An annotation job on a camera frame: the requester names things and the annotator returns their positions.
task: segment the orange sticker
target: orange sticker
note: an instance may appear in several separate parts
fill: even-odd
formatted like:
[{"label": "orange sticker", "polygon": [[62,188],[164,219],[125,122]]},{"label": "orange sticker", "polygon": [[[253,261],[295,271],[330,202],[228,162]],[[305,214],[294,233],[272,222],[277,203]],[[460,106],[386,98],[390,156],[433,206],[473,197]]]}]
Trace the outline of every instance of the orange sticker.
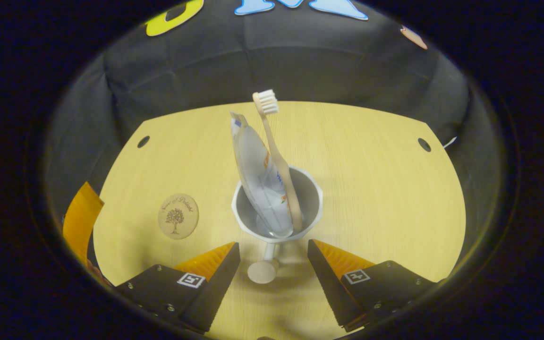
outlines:
[{"label": "orange sticker", "polygon": [[416,43],[417,46],[423,48],[424,50],[427,50],[427,45],[423,42],[423,39],[421,39],[421,37],[418,34],[406,28],[405,26],[402,26],[402,29],[400,30],[400,32],[402,32],[402,34],[405,37],[407,37],[408,40],[412,41],[413,43]]},{"label": "orange sticker", "polygon": [[268,168],[268,159],[269,159],[269,158],[270,158],[270,151],[268,151],[268,152],[266,153],[266,158],[263,160],[263,162],[264,162],[264,163],[263,163],[263,168],[264,168],[264,169],[267,169],[267,168]]}]

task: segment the hole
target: hole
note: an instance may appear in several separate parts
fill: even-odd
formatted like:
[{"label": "hole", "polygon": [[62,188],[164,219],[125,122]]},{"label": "hole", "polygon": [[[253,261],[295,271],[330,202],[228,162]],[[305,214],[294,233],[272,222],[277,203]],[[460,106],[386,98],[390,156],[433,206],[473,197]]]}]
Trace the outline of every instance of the hole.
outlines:
[{"label": "hole", "polygon": [[421,145],[421,148],[423,148],[423,150],[427,151],[428,153],[432,150],[432,148],[423,138],[419,138],[419,145]]},{"label": "hole", "polygon": [[146,136],[144,138],[142,138],[142,140],[140,140],[140,142],[138,143],[138,148],[142,148],[142,146],[144,146],[146,143],[148,143],[148,140],[151,138],[151,136]]},{"label": "hole", "polygon": [[179,6],[175,6],[172,9],[169,9],[167,11],[167,14],[165,15],[165,21],[172,21],[176,17],[179,17],[186,11],[186,4],[182,4]]}]

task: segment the white foil pouch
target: white foil pouch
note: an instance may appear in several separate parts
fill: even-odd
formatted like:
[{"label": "white foil pouch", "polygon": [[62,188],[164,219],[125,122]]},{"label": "white foil pouch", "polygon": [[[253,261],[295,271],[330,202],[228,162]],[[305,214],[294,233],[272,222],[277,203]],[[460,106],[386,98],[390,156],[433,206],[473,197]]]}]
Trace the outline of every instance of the white foil pouch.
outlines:
[{"label": "white foil pouch", "polygon": [[285,186],[268,148],[242,114],[231,114],[230,127],[240,182],[257,212],[255,224],[263,236],[293,234]]}]

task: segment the round tabletop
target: round tabletop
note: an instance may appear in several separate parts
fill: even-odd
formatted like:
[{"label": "round tabletop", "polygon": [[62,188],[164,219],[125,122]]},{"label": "round tabletop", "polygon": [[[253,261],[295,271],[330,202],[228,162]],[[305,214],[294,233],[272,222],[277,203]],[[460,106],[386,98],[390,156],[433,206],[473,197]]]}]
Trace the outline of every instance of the round tabletop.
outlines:
[{"label": "round tabletop", "polygon": [[[324,205],[303,239],[277,246],[276,279],[249,280],[265,243],[239,228],[230,206],[239,176],[229,112],[244,114],[267,144],[253,103],[235,103],[144,121],[119,153],[93,227],[97,261],[112,284],[236,241],[241,262],[207,336],[331,339],[346,332],[309,263],[309,239],[373,263],[393,260],[434,282],[449,275],[465,235],[465,203],[451,160],[425,123],[330,103],[279,107],[268,116],[274,140],[285,160],[322,188]],[[162,203],[174,194],[198,205],[196,228],[182,239],[158,224]]]}]

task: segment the cork coaster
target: cork coaster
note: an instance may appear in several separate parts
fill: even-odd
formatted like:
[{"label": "cork coaster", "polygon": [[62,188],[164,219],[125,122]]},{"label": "cork coaster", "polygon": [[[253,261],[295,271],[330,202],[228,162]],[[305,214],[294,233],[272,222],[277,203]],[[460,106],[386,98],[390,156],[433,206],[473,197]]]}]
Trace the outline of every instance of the cork coaster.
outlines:
[{"label": "cork coaster", "polygon": [[168,237],[188,237],[198,222],[198,207],[194,199],[186,194],[169,196],[158,213],[159,228]]}]

